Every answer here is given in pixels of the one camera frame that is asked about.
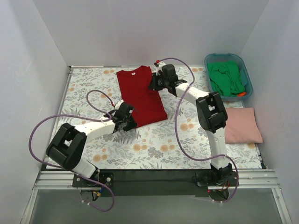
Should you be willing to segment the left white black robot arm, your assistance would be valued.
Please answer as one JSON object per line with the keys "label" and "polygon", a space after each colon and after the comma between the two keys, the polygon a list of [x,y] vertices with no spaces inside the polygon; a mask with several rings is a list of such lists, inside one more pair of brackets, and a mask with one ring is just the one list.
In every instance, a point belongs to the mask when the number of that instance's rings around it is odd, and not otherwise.
{"label": "left white black robot arm", "polygon": [[83,125],[62,124],[46,150],[47,156],[63,169],[83,176],[88,186],[96,186],[100,180],[99,169],[82,158],[85,144],[103,135],[136,128],[133,110],[133,106],[122,101],[109,113],[108,121],[105,115],[99,121]]}

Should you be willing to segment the red t shirt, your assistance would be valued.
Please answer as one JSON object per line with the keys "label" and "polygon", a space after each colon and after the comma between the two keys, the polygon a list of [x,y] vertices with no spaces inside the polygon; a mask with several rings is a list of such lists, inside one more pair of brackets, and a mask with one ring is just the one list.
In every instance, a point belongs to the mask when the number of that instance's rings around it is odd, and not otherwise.
{"label": "red t shirt", "polygon": [[134,107],[133,118],[138,127],[168,119],[160,95],[149,89],[152,71],[149,66],[116,72],[121,98]]}

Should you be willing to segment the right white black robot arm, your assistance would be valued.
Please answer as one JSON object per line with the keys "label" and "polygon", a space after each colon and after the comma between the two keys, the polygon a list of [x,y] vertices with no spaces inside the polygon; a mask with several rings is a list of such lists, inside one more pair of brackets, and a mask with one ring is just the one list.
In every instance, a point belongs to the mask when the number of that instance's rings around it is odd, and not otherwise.
{"label": "right white black robot arm", "polygon": [[225,143],[225,126],[228,119],[226,109],[219,93],[208,93],[192,87],[179,79],[175,67],[162,61],[154,63],[157,70],[152,74],[149,89],[168,92],[180,100],[186,100],[196,106],[200,126],[208,136],[211,157],[210,169],[195,176],[199,186],[220,186],[228,182],[233,169]]}

